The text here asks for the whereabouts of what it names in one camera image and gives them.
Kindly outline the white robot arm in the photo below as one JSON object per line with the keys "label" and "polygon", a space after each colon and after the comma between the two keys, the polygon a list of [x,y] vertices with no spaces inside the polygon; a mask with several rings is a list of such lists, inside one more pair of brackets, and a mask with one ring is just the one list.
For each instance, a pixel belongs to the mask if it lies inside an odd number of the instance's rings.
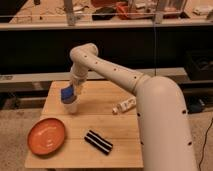
{"label": "white robot arm", "polygon": [[73,48],[70,58],[76,87],[93,70],[136,97],[143,171],[198,171],[186,102],[177,83],[103,60],[93,43]]}

